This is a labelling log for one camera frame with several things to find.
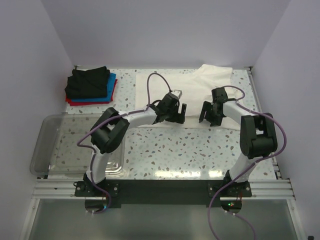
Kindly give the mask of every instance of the folded cloth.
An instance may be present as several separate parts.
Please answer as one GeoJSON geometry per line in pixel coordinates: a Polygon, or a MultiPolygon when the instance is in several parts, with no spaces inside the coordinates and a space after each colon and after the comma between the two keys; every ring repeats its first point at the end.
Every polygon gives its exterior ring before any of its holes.
{"type": "MultiPolygon", "coordinates": [[[[184,124],[161,122],[154,125],[145,125],[152,128],[209,128],[210,123],[203,121],[199,123],[199,116],[204,101],[212,102],[211,90],[231,85],[231,67],[219,67],[213,65],[202,65],[193,73],[187,74],[163,74],[172,90],[182,90],[180,105],[187,104],[184,124]]],[[[147,78],[148,74],[137,74],[135,82],[135,108],[143,108],[147,105],[147,78]]],[[[150,102],[162,99],[168,93],[168,87],[163,79],[153,75],[149,82],[150,102]]],[[[232,88],[226,88],[229,98],[235,97],[232,88]]],[[[222,128],[240,129],[240,126],[231,118],[225,117],[221,124],[222,128]]]]}
{"type": "Polygon", "coordinates": [[[72,70],[64,89],[69,99],[102,98],[107,96],[110,70],[105,66],[87,71],[72,70]]]}
{"type": "Polygon", "coordinates": [[[95,97],[95,98],[80,98],[80,99],[71,99],[72,102],[74,103],[83,103],[83,102],[110,102],[111,97],[112,97],[112,92],[114,89],[114,85],[116,82],[116,74],[115,73],[110,73],[108,82],[106,84],[106,91],[107,91],[107,96],[106,97],[95,97]]]}
{"type": "Polygon", "coordinates": [[[118,80],[116,79],[114,82],[114,85],[112,87],[112,93],[111,93],[111,98],[110,101],[90,101],[90,102],[73,102],[72,99],[69,99],[67,97],[65,97],[65,101],[67,103],[69,103],[70,106],[72,107],[76,107],[76,106],[88,106],[88,105],[98,105],[98,104],[109,104],[110,102],[112,102],[114,100],[114,93],[115,93],[115,88],[116,88],[116,84],[117,84],[118,80]]]}

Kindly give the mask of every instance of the stack of folded clothes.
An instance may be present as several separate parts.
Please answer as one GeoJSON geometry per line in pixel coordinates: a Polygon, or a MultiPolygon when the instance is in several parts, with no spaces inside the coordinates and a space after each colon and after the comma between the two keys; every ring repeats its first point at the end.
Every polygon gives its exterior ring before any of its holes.
{"type": "Polygon", "coordinates": [[[72,70],[65,90],[70,106],[108,104],[113,101],[117,79],[105,66],[87,71],[72,70]]]}

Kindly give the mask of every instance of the red cloth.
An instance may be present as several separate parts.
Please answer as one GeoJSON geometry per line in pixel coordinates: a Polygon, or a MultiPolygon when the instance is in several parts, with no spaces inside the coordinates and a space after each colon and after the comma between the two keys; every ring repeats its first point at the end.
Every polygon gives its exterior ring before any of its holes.
{"type": "MultiPolygon", "coordinates": [[[[112,95],[111,95],[111,102],[114,100],[114,92],[115,92],[115,88],[116,88],[116,84],[118,82],[118,79],[115,80],[114,82],[114,86],[113,86],[113,90],[112,90],[112,95]]],[[[96,102],[73,102],[72,99],[67,98],[67,96],[65,96],[65,101],[70,104],[70,106],[74,107],[74,106],[87,106],[87,105],[98,105],[98,104],[109,104],[109,101],[96,101],[96,102]]]]}

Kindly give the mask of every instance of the blue cloth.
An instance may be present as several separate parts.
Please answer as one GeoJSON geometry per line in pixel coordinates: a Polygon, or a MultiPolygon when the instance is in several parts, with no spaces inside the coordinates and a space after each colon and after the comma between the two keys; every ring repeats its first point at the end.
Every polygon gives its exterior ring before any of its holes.
{"type": "Polygon", "coordinates": [[[77,98],[77,99],[71,99],[72,102],[75,103],[83,103],[83,102],[110,102],[111,101],[111,96],[112,92],[114,90],[115,86],[115,81],[116,81],[116,74],[115,73],[110,73],[109,80],[106,83],[106,92],[107,96],[106,97],[97,97],[97,98],[77,98]]]}

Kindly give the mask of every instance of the black cloth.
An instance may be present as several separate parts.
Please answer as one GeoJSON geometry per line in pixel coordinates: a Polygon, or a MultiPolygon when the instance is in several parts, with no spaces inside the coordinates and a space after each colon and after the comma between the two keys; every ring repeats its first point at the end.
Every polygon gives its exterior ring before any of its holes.
{"type": "Polygon", "coordinates": [[[105,98],[110,70],[105,66],[87,71],[72,70],[65,94],[68,99],[105,98]]]}

